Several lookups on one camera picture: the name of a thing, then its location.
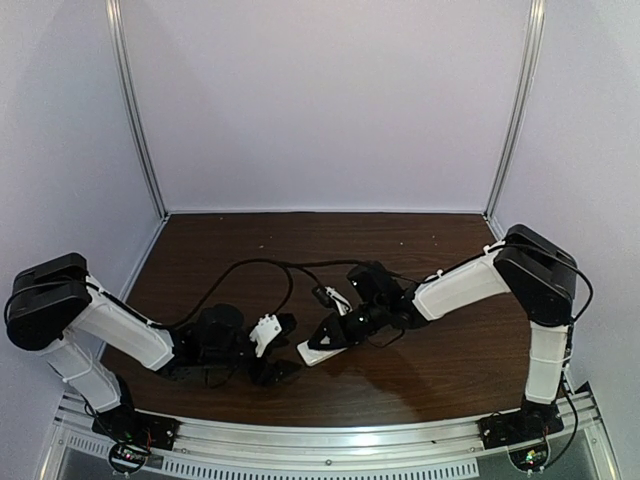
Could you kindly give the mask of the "white remote control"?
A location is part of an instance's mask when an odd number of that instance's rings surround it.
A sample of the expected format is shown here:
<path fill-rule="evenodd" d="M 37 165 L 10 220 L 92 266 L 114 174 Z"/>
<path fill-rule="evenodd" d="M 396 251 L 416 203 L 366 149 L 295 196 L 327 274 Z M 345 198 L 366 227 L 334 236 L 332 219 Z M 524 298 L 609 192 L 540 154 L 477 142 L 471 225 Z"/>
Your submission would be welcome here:
<path fill-rule="evenodd" d="M 308 342 L 305 341 L 298 344 L 296 350 L 307 367 L 314 367 L 344 352 L 345 348 L 335 350 L 314 350 L 311 349 Z"/>

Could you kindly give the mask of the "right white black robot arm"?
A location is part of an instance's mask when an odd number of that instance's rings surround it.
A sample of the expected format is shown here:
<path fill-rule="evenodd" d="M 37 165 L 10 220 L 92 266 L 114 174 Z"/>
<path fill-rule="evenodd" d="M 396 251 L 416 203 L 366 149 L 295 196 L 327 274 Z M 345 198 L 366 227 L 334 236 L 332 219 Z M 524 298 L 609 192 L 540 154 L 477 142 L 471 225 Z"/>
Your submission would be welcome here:
<path fill-rule="evenodd" d="M 468 260 L 403 287 L 379 262 L 356 262 L 347 278 L 360 296 L 355 308 L 333 290 L 316 294 L 331 308 L 311 337 L 298 344 L 303 362 L 315 366 L 363 343 L 385 327 L 428 326 L 485 299 L 510 294 L 531 328 L 523 401 L 513 419 L 519 440 L 535 440 L 551 424 L 565 365 L 571 355 L 577 283 L 574 258 L 523 224 Z"/>

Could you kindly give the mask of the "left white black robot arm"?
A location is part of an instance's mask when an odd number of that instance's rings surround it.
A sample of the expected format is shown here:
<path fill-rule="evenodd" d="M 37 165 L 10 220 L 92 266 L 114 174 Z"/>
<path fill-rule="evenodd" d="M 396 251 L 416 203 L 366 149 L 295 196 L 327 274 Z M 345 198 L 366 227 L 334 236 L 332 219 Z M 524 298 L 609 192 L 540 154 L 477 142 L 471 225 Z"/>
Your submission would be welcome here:
<path fill-rule="evenodd" d="M 76 340 L 90 334 L 171 380 L 244 371 L 257 386 L 297 374 L 297 362 L 271 360 L 296 326 L 291 314 L 266 315 L 252 330 L 234 306 L 200 310 L 194 321 L 157 323 L 128 306 L 90 275 L 84 256 L 72 252 L 18 273 L 4 309 L 9 340 L 33 351 L 88 402 L 106 414 L 106 429 L 123 444 L 137 442 L 144 424 L 129 408 L 125 382 Z"/>

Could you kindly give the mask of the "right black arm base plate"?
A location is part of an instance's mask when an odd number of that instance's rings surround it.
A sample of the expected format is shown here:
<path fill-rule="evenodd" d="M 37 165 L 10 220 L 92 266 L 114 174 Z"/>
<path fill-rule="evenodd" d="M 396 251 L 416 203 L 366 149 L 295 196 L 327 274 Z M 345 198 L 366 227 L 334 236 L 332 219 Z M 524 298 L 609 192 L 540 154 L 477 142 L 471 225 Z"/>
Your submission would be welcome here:
<path fill-rule="evenodd" d="M 524 410 L 493 413 L 480 418 L 477 425 L 486 450 L 541 440 L 564 429 L 564 423 L 558 413 Z"/>

